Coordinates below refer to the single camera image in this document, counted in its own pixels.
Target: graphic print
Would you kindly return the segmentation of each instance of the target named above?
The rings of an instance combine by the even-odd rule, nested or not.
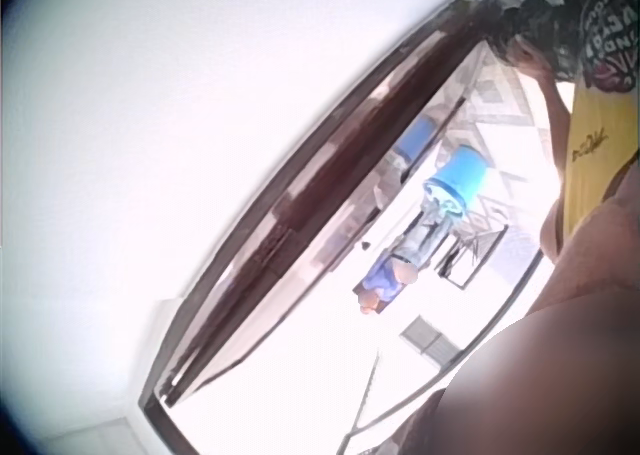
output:
[[[633,90],[638,77],[638,0],[589,0],[583,12],[582,64],[587,87]]]

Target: window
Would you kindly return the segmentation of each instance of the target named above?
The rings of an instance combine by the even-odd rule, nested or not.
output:
[[[247,208],[172,321],[139,400],[172,451],[197,453],[167,409],[250,356],[349,249],[370,218],[358,213],[357,223],[346,223],[349,201],[362,195],[394,143],[481,42],[499,15],[495,8],[492,0],[458,0],[418,28],[314,129]],[[456,78],[460,94],[445,105],[464,99],[469,78]],[[385,81],[388,90],[376,91]],[[336,148],[323,151],[327,145]],[[375,197],[367,200],[374,210]],[[345,233],[332,237],[343,222]],[[432,342],[424,351],[435,363],[457,353],[442,336]]]
[[[453,342],[422,317],[411,322],[400,337],[440,367],[446,365],[460,351]]]
[[[475,275],[487,263],[509,229],[482,233],[470,240],[457,239],[436,266],[440,277],[465,290]]]

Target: person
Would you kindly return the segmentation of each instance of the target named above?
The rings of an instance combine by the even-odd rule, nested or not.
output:
[[[367,275],[354,288],[362,313],[369,314],[378,304],[391,302],[402,289],[418,279],[418,268],[389,251],[382,252]]]
[[[540,234],[542,249],[552,261],[638,160],[637,3],[588,0],[584,6],[573,115],[539,50],[516,36],[507,53],[520,72],[538,82],[547,105],[553,160],[562,186]]]
[[[545,95],[563,182],[541,233],[555,269],[526,316],[373,453],[640,453],[637,1],[587,0],[573,116],[540,53],[513,43]]]

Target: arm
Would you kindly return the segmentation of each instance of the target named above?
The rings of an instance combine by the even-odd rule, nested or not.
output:
[[[547,104],[549,126],[551,128],[553,163],[558,170],[562,182],[564,180],[565,164],[567,163],[571,114],[560,97],[555,80],[544,78],[538,80],[538,85]]]
[[[551,128],[553,162],[562,181],[567,160],[571,114],[560,97],[551,65],[540,51],[519,36],[510,44],[507,57],[518,71],[535,79],[542,91]]]

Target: hand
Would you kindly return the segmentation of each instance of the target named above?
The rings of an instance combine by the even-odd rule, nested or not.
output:
[[[553,69],[544,54],[520,35],[511,40],[507,58],[520,73],[539,83],[554,81]]]

